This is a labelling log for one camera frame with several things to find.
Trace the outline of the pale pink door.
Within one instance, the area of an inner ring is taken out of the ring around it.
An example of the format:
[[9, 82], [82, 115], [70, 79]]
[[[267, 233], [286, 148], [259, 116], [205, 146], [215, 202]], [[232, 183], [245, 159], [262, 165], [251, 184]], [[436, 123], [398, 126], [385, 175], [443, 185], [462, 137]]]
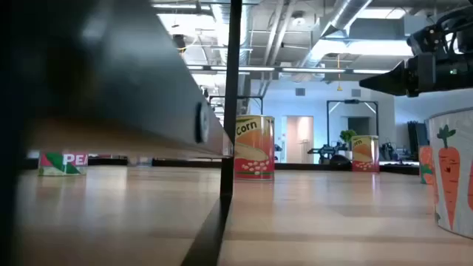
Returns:
[[313, 164], [313, 117], [286, 117], [286, 162], [297, 164]]

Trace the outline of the silver round air duct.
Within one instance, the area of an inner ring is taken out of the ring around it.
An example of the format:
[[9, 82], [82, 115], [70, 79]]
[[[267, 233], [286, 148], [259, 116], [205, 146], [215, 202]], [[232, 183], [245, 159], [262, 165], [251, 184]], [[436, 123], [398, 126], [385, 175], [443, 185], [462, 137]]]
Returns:
[[372, 0], [336, 0], [333, 9], [321, 18], [315, 20], [310, 32], [310, 49], [307, 54], [292, 67], [316, 68], [326, 54], [342, 53], [346, 47], [343, 41], [327, 40], [333, 33], [347, 37], [350, 26], [359, 17]]

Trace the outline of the black standing panels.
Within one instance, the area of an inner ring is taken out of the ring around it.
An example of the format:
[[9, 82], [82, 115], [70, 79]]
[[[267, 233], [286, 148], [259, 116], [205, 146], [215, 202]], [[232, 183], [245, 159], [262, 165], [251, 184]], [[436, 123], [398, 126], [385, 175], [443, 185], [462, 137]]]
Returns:
[[412, 158], [418, 160], [421, 146], [429, 145], [428, 129], [425, 123], [408, 121], [409, 148]]

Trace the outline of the green potted plant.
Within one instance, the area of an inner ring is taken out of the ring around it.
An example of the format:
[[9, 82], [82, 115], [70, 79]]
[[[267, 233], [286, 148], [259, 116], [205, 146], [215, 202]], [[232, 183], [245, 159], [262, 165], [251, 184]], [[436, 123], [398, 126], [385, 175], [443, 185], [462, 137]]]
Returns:
[[344, 142], [344, 145], [346, 146], [346, 151], [345, 157], [347, 157], [349, 160], [353, 159], [353, 151], [352, 151], [352, 138], [357, 135], [356, 131], [352, 129], [347, 129], [347, 130], [342, 130], [340, 132], [340, 139]]

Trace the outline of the black table edge rail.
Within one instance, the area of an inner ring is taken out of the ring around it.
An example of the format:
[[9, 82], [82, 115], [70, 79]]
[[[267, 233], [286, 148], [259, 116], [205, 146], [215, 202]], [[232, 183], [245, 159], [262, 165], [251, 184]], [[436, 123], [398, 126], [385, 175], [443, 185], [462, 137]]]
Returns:
[[[126, 166], [125, 159], [88, 159], [88, 166]], [[217, 161], [187, 161], [187, 160], [153, 160], [153, 167], [181, 167], [181, 168], [220, 168], [221, 162]], [[34, 170], [38, 168], [38, 159], [27, 158], [23, 160], [22, 170]], [[276, 170], [294, 171], [351, 171], [349, 166], [332, 166], [319, 164], [298, 164], [298, 163], [276, 163]], [[420, 168], [414, 165], [387, 164], [380, 165], [380, 172], [394, 174], [419, 175]]]

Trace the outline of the white carrot print can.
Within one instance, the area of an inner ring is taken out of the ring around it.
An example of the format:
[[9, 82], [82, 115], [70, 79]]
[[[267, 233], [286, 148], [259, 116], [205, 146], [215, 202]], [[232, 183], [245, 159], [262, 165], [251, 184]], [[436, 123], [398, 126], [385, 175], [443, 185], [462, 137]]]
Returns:
[[435, 219], [451, 233], [473, 239], [473, 107], [428, 119], [435, 173]]

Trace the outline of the large yellow corn can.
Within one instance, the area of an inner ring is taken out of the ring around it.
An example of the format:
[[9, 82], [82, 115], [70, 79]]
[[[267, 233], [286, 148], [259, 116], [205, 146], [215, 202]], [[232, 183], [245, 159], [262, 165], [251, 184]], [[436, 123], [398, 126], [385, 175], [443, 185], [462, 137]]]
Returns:
[[274, 118], [240, 115], [236, 119], [234, 177], [272, 181], [275, 171]]

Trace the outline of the small yellow corn can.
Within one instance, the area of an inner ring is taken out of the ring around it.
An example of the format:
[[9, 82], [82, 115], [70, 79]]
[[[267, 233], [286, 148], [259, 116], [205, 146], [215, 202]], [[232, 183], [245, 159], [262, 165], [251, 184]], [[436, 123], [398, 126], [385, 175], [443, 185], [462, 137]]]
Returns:
[[379, 144], [376, 135], [358, 135], [351, 139], [352, 170], [379, 172]]

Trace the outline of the orange slice print box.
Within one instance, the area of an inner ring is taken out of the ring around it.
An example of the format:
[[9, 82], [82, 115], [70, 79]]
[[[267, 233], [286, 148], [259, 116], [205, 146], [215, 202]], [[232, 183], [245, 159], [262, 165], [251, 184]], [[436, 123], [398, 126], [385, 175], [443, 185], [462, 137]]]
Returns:
[[419, 147], [419, 172], [421, 177], [421, 183], [432, 185], [433, 184], [433, 161], [432, 161], [432, 148], [430, 146]]

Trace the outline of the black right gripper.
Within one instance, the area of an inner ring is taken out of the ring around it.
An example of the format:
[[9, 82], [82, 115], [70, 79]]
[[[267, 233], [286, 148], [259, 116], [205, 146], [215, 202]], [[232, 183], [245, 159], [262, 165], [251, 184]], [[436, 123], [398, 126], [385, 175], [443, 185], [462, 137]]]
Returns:
[[417, 97], [421, 93], [473, 88], [473, 52], [438, 59], [431, 53], [401, 61], [387, 73], [359, 81], [359, 86], [394, 96]]

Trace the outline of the pink green peas can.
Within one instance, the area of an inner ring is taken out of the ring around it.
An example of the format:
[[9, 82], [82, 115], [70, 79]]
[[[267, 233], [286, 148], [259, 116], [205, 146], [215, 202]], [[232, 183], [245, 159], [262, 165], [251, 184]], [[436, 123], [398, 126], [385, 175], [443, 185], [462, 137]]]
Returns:
[[85, 175], [88, 154], [41, 152], [38, 160], [39, 176], [77, 176]]

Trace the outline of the black metal wooden shelf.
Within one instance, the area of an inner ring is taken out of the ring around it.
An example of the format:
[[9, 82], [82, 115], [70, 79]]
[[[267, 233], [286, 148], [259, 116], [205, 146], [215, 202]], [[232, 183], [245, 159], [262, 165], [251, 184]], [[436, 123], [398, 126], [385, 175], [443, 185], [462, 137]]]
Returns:
[[180, 266], [217, 266], [233, 196], [242, 0], [231, 0], [218, 121], [151, 0], [0, 0], [0, 266], [20, 266], [27, 152], [222, 161], [220, 197]]

